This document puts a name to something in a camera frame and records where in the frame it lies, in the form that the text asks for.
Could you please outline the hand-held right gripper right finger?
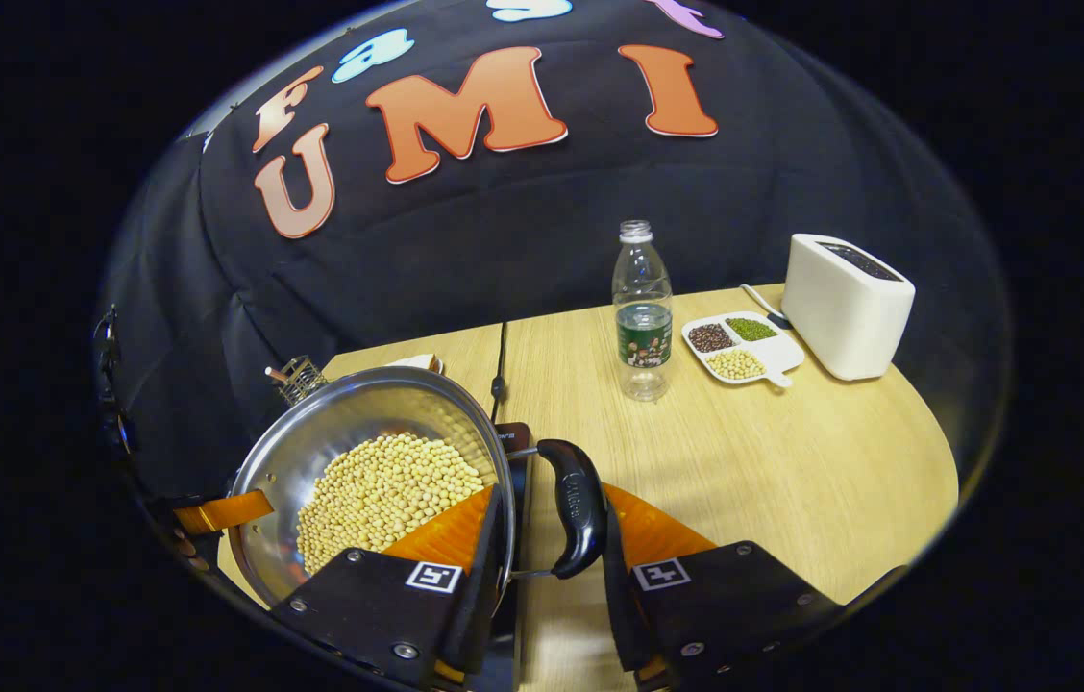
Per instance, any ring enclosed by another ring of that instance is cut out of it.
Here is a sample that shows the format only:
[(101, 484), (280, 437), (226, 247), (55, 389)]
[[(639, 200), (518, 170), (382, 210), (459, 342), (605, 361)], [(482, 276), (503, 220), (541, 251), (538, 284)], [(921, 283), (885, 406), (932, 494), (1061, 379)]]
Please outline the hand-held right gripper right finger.
[(604, 495), (609, 623), (638, 688), (760, 688), (844, 612), (752, 540), (715, 546), (611, 483)]

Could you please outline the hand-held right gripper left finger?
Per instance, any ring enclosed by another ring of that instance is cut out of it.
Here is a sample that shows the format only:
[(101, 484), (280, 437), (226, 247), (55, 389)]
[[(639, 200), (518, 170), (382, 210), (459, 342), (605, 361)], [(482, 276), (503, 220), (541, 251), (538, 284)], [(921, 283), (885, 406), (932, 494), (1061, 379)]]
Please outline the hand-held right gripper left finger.
[(345, 549), (270, 617), (356, 689), (516, 689), (516, 655), (496, 649), (494, 626), (503, 530), (493, 490), (472, 568)]

